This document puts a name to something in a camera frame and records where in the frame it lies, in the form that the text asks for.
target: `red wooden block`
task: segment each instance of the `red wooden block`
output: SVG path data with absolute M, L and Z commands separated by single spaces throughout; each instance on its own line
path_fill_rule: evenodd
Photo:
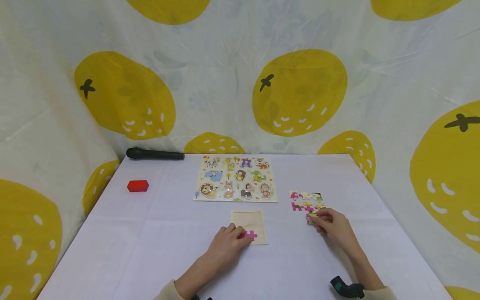
M 146 192 L 148 190 L 148 181 L 146 180 L 130 180 L 127 189 L 131 192 Z

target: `yellow orange print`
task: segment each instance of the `yellow orange print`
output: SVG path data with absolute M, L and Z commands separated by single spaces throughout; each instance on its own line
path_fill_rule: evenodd
M 119 165 L 120 161 L 118 159 L 112 160 L 100 165 L 92 172 L 92 175 L 90 175 L 90 178 L 85 185 L 84 198 L 82 200 L 85 216 L 88 216 L 90 211 L 92 211 L 92 208 L 100 198 L 100 195 Z
M 461 0 L 371 0 L 373 11 L 394 21 L 415 21 L 446 11 Z
M 480 299 L 480 293 L 474 292 L 466 288 L 459 287 L 445 287 L 450 296 L 454 300 L 478 300 Z
M 410 180 L 427 211 L 480 253 L 480 101 L 441 116 L 410 162 Z
M 22 184 L 0 180 L 0 299 L 36 299 L 61 246 L 57 206 Z
M 175 104 L 165 83 L 145 66 L 111 51 L 87 56 L 75 69 L 80 97 L 103 127 L 132 140 L 168 135 Z
M 345 131 L 326 142 L 317 154 L 348 153 L 370 183 L 375 178 L 375 152 L 368 137 L 358 131 Z
M 342 104 L 347 81 L 342 61 L 328 51 L 308 49 L 277 57 L 253 88 L 258 126 L 280 136 L 319 129 Z
M 199 17 L 210 0 L 127 0 L 128 3 L 152 21 L 179 25 Z
M 243 154 L 243 148 L 234 139 L 213 132 L 205 132 L 185 145 L 184 153 Z

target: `sleeve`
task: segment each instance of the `sleeve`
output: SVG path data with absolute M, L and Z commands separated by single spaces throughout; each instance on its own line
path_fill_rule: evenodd
M 160 294 L 153 300 L 185 300 L 182 298 L 175 288 L 175 281 L 172 280 L 160 291 Z
M 362 300 L 396 300 L 395 294 L 389 287 L 378 290 L 364 290 L 363 293 L 365 297 Z

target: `white tablecloth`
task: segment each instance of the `white tablecloth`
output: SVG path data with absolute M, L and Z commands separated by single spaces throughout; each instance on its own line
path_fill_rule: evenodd
M 150 300 L 208 248 L 232 209 L 264 211 L 268 245 L 202 290 L 202 299 L 338 299 L 330 280 L 351 266 L 294 212 L 289 190 L 321 192 L 344 213 L 373 267 L 398 299 L 451 299 L 349 155 L 269 155 L 279 203 L 194 202 L 202 155 L 184 161 L 126 158 L 39 300 Z M 130 180 L 148 180 L 130 193 Z

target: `finger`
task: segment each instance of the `finger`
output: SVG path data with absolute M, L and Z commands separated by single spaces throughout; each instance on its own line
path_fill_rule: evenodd
M 323 221 L 327 221 L 328 223 L 331 223 L 333 221 L 333 218 L 332 216 L 320 216 L 319 217 L 320 219 L 322 219 Z
M 231 233 L 235 229 L 235 224 L 230 223 L 230 225 L 225 229 L 226 233 Z
M 325 229 L 323 229 L 320 226 L 317 226 L 317 232 L 320 233 L 320 235 L 322 235 L 323 237 L 327 235 L 327 232 L 325 231 Z
M 238 238 L 238 236 L 243 232 L 245 232 L 245 229 L 243 229 L 242 226 L 238 226 L 237 228 L 235 228 L 235 230 L 232 231 L 232 234 L 235 238 Z
M 253 238 L 252 237 L 244 237 L 244 238 L 241 238 L 238 241 L 238 244 L 240 246 L 240 249 L 245 247 L 245 246 L 248 246 L 251 244 L 251 242 L 253 241 Z
M 334 217 L 336 214 L 339 214 L 339 212 L 332 209 L 332 208 L 322 208 L 321 210 L 317 211 L 317 216 L 332 216 L 332 217 Z
M 318 226 L 322 227 L 325 229 L 325 231 L 328 232 L 329 228 L 332 226 L 331 223 L 328 223 L 327 221 L 322 220 L 322 218 L 312 218 L 312 221 L 317 224 Z

